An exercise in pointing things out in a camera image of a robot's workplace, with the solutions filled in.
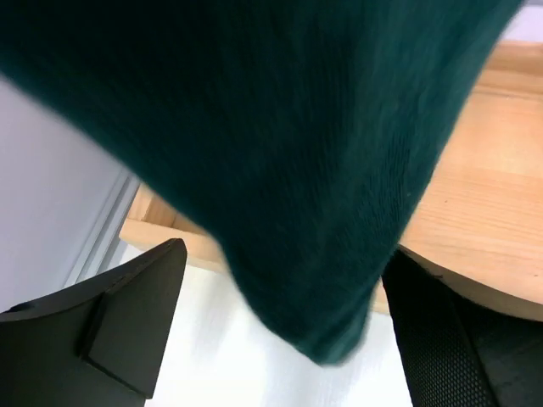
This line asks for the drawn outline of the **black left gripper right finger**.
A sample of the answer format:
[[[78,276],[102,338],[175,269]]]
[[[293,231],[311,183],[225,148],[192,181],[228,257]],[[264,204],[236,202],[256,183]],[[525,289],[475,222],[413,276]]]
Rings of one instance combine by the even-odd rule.
[[[415,406],[540,406],[542,324],[489,309],[397,251],[383,274]]]

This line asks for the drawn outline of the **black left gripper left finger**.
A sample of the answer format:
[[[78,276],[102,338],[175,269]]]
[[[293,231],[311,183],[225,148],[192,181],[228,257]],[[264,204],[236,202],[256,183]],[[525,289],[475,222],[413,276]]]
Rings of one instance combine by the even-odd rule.
[[[187,249],[170,239],[1,314],[3,406],[143,406],[154,396]]]

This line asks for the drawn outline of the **dark green sock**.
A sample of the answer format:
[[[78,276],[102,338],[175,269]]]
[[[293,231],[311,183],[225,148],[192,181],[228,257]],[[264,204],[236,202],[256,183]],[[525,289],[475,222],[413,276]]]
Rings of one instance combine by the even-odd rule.
[[[4,1],[1,72],[221,246],[318,365],[361,341],[519,1]]]

